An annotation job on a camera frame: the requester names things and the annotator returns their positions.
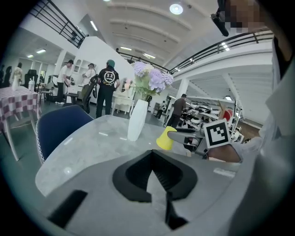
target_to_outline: white vase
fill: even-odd
[[[142,128],[146,121],[147,111],[148,102],[138,100],[129,120],[127,137],[130,141],[136,141],[142,132]]]

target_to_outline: black railing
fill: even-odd
[[[244,34],[233,36],[221,42],[215,43],[199,51],[198,53],[192,55],[191,57],[185,59],[183,62],[179,63],[177,66],[173,67],[173,69],[170,70],[170,73],[174,74],[180,71],[181,69],[184,69],[194,64],[198,60],[204,59],[214,54],[225,52],[226,50],[231,50],[234,47],[240,47],[241,45],[245,46],[245,44],[259,43],[260,41],[265,41],[265,40],[272,40],[272,38],[273,38],[273,33],[269,31],[268,29],[255,32],[255,33],[244,33]]]
[[[119,53],[122,57],[124,57],[130,64],[136,61],[142,61],[143,63],[147,63],[147,64],[151,64],[153,67],[157,68],[158,70],[164,72],[164,73],[169,73],[169,70],[166,69],[165,67],[162,67],[158,64],[155,64],[153,62],[150,62],[148,60],[145,60],[141,57],[137,57],[137,56],[133,56],[130,54],[126,54],[126,53]]]
[[[51,0],[39,1],[30,14],[58,32],[77,48],[82,44],[85,36]]]

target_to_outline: yellow object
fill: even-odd
[[[168,137],[168,132],[174,131],[177,132],[177,130],[171,126],[167,126],[164,132],[161,134],[159,138],[157,138],[157,145],[164,150],[171,150],[173,140]]]

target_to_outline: white t-shirt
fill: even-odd
[[[85,75],[86,75],[87,77],[84,78],[84,80],[83,80],[83,84],[88,84],[89,81],[90,81],[90,79],[91,79],[93,76],[95,76],[95,70],[94,70],[94,69],[90,69],[90,70],[88,70],[88,71],[85,73]]]
[[[71,68],[68,68],[66,65],[61,68],[59,72],[59,77],[57,78],[57,82],[63,83],[64,80],[64,75],[71,76]]]

